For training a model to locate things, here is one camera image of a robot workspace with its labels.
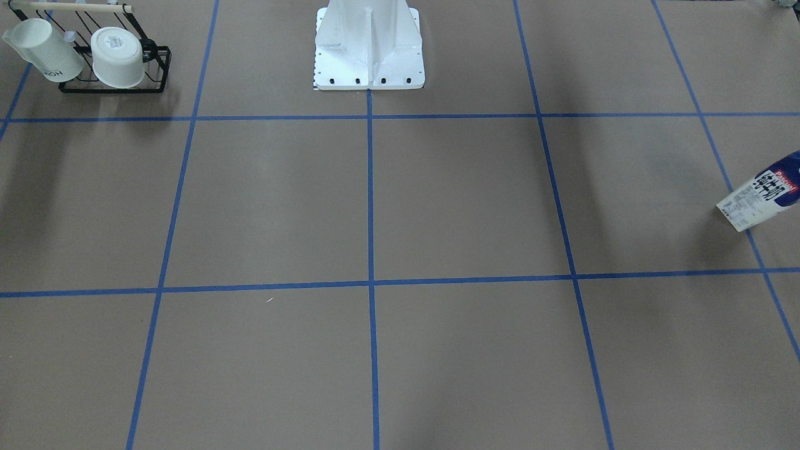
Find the blue white milk carton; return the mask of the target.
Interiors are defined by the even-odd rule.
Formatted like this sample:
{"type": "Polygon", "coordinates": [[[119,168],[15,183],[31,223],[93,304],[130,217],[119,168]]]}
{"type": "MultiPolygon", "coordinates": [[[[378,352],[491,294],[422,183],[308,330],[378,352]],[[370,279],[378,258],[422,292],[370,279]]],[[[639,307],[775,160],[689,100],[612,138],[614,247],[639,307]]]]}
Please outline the blue white milk carton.
{"type": "Polygon", "coordinates": [[[759,171],[716,207],[741,233],[783,213],[798,198],[799,151],[795,151],[759,171]]]}

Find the white cup in rack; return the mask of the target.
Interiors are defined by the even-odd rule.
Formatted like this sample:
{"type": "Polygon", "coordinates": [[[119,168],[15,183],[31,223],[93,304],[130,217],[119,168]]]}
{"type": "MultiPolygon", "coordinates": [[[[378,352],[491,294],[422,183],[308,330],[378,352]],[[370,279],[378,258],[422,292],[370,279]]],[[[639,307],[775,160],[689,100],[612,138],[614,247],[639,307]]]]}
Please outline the white cup in rack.
{"type": "Polygon", "coordinates": [[[143,81],[143,46],[131,32],[120,27],[103,27],[91,35],[89,48],[92,71],[101,83],[129,89],[143,81]]]}

